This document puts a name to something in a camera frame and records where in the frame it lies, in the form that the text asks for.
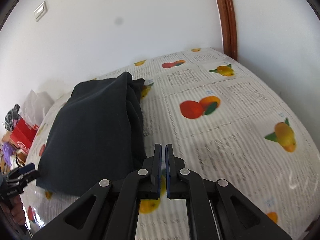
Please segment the person's left hand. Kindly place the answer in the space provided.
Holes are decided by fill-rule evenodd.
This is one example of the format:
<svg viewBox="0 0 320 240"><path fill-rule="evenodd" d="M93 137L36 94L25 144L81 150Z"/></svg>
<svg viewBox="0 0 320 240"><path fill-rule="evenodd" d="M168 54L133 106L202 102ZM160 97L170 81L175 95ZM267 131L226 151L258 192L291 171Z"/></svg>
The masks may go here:
<svg viewBox="0 0 320 240"><path fill-rule="evenodd" d="M23 225L25 223L25 214L23 210L23 203L21 201L20 195L12 198L12 209L8 208L3 202L1 202L1 208L7 214L11 214L13 221L18 225Z"/></svg>

